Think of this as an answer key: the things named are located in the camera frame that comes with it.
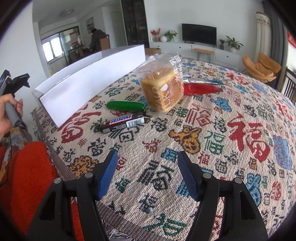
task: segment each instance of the ceiling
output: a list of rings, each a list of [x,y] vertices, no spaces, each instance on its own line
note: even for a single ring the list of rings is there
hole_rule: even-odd
[[[99,6],[107,7],[119,2],[120,0],[34,0],[33,22],[38,22],[41,29],[68,18],[76,18],[78,21]],[[70,8],[74,9],[73,13],[60,17],[61,12]]]

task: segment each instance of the ceiling light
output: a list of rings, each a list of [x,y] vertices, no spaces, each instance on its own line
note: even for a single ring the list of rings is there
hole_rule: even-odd
[[[72,9],[72,8],[66,9],[66,10],[61,12],[60,17],[65,17],[65,16],[67,16],[67,15],[73,13],[73,12],[74,12],[74,9]]]

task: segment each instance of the red chili pepper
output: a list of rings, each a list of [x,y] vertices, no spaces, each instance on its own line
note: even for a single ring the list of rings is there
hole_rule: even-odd
[[[184,84],[184,95],[204,95],[223,92],[221,88],[201,83]]]

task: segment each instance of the gray handle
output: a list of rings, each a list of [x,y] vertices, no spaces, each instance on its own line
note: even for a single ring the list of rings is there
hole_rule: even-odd
[[[17,127],[21,123],[21,118],[15,110],[15,107],[9,103],[5,103],[5,113],[10,120],[12,127]]]

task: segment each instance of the white vase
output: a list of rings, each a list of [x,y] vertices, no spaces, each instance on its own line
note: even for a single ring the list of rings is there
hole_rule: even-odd
[[[160,41],[161,41],[161,42],[167,42],[167,40],[168,40],[168,38],[167,38],[166,36],[162,36],[162,37],[160,38]]]
[[[236,48],[230,48],[230,52],[231,53],[236,53],[237,52],[237,49]]]

